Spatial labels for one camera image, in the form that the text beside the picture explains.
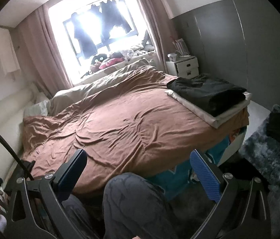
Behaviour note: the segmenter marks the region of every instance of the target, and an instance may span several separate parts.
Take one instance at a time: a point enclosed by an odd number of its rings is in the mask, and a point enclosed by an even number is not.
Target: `knee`
[[[105,186],[104,194],[121,193],[124,190],[132,190],[143,184],[145,179],[134,173],[123,173],[113,177]]]

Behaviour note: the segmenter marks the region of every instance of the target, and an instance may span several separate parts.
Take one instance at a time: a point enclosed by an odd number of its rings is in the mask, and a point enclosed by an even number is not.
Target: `grey fluffy rug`
[[[274,105],[273,112],[280,112],[280,106]],[[272,236],[280,235],[280,143],[266,135],[268,117],[259,126],[239,150],[270,183],[268,204],[271,217]]]

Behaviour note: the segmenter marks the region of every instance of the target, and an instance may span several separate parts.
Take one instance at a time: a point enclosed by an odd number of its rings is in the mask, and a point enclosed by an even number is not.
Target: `grey wall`
[[[268,109],[280,105],[280,14],[267,0],[223,0],[174,23],[200,72],[247,88]]]

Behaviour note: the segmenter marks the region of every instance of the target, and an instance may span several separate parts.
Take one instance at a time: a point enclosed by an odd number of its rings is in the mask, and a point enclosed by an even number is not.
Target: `white towel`
[[[180,95],[175,93],[172,90],[166,90],[166,94],[168,94],[170,97],[174,98],[177,100],[179,103],[181,103],[184,107],[192,111],[195,115],[200,117],[202,120],[204,120],[206,123],[211,125],[214,128],[219,128],[220,125],[228,121],[230,118],[232,118],[234,115],[236,115],[238,112],[240,112],[242,109],[247,107],[250,103],[250,99],[252,98],[252,94],[248,92],[244,92],[245,94],[245,100],[242,102],[234,105],[227,111],[223,112],[222,114],[213,117],[211,114],[208,114],[206,111],[202,110],[198,106],[190,103],[186,99],[183,99]]]
[[[0,65],[5,73],[20,69],[8,29],[0,28]]]

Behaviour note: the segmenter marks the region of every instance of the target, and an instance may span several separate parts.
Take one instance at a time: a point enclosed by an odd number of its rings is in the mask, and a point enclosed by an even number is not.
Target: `window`
[[[126,33],[123,29],[123,27],[113,27],[113,29],[110,31],[110,38],[108,40],[101,39],[101,19],[97,17],[95,14],[93,14],[90,9],[92,5],[96,5],[98,9],[100,9],[101,12],[101,2],[107,2],[108,0],[100,0],[97,2],[94,2],[93,4],[89,4],[87,6],[84,6],[83,9],[81,9],[81,13],[78,14],[79,21],[81,22],[82,26],[84,27],[84,30],[88,33],[88,35],[91,37],[94,44],[96,44],[96,47],[98,49],[99,53],[105,53],[108,54],[110,51],[115,51],[119,48],[121,48],[121,42],[122,43],[129,43],[127,40],[125,40],[128,37],[132,36],[138,36],[138,30],[136,28],[136,25],[133,21],[132,15],[129,11],[129,8],[127,7],[127,4],[125,0],[118,0],[117,1],[117,7],[119,9],[119,12],[121,15],[126,19],[129,26],[131,27],[131,30]],[[67,19],[63,22],[64,27],[66,29],[66,33],[68,36],[68,39],[70,41],[71,47],[76,55],[77,61],[79,65],[84,64],[84,55],[81,51],[80,45],[78,40],[74,37],[74,24],[70,19]]]
[[[93,58],[91,56],[85,59],[82,56],[79,41],[74,38],[74,25],[71,20],[74,12],[78,14],[79,21],[96,45],[98,53],[109,54],[139,44],[147,30],[137,0],[115,0],[131,30],[126,33],[122,27],[113,27],[109,39],[101,39],[102,30],[99,18],[89,12],[91,5],[99,6],[101,1],[107,2],[107,0],[62,0],[49,8],[55,39],[67,74],[73,84],[82,81],[81,77],[89,71]]]

